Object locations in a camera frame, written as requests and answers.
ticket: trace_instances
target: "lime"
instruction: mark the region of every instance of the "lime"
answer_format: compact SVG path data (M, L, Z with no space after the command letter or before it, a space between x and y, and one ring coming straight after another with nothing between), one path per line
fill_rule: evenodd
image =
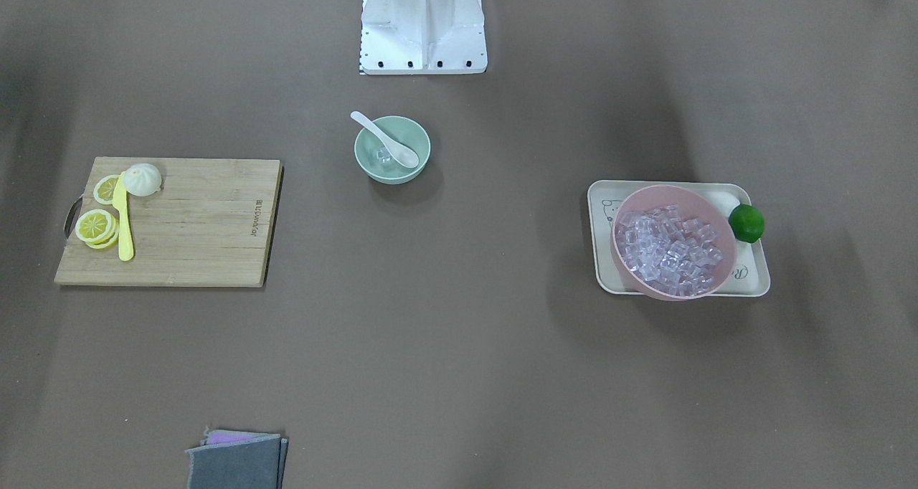
M89 244L108 240L115 233L115 217L106 210L90 210L76 221L75 231L77 238Z
M730 212L730 227L741 242L754 244L765 233L765 218L762 213L748 204L740 204Z
M115 197L115 185L118 184L119 175L104 176L102 181L95 183L93 189L93 198L99 204L112 204L112 198Z

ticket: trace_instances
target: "folded towel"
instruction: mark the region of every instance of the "folded towel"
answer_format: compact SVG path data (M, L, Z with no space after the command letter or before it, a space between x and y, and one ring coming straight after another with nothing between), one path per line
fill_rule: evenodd
M280 489L288 440L279 434L207 430L191 457L188 489Z

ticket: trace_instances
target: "lemon slice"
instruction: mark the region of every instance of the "lemon slice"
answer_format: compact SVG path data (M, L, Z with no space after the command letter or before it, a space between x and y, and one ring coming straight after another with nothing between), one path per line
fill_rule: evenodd
M113 218L115 221L114 221L114 225L112 225L111 229L109 229L108 231L105 231L105 233L99 234L98 237L95 238L95 240L93 240L93 241L91 241L91 242L86 242L86 244L87 244L88 246L98 246L98 244L104 244L104 243L105 243L106 241L108 241L115 233L117 233L117 231L118 231L118 218L117 218L117 217L114 217L114 215L112 216L112 218Z
M86 242L86 244L89 247L94 248L94 250L106 250L106 248L112 247L115 243L117 243L118 233L120 233L120 231L121 230L118 228L118 219L115 219L115 231L112 233L111 238L108 238L108 240L101 244L90 244L89 242Z
M99 204L112 204L112 198L115 197L115 185L118 184L118 175L104 176L102 181L95 183L93 189L93 198Z
M95 242L106 239L114 233L115 217L106 210L90 210L76 221L76 237L83 242Z

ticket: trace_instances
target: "pink bowl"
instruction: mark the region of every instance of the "pink bowl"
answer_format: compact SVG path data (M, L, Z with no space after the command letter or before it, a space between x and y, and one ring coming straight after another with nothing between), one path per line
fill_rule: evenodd
M619 247L615 244L615 228L619 224L620 215L626 214L626 212L655 210L670 204L678 205L679 209L688 218L698 218L703 222L708 222L717 231L717 239L714 240L714 246L720 248L724 253L724 260L714 268L714 288L701 295L679 297L662 293L647 285L625 266L622 253L620 253ZM737 262L737 238L734 238L734 231L730 228L730 224L724 215L698 193L666 184L655 184L639 189L629 195L627 199L624 199L622 206L615 212L610 240L612 242L612 262L615 263L619 273L622 274L624 283L640 293L653 297L653 299L691 300L715 293L721 286L724 286L724 283L727 283L730 273L734 269L734 263Z

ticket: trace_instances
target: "white spoon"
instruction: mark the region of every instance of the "white spoon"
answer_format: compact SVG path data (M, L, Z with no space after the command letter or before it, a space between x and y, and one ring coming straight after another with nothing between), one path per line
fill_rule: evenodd
M368 117L364 116L361 111L355 110L351 113L351 118L354 119L354 122L364 126L365 129L370 130L373 136L379 138L392 158L396 160L396 163L399 163L405 168L416 168L416 166L419 165L420 159L417 158L417 153L415 153L415 151L390 138L382 129L377 127L376 123L373 123Z

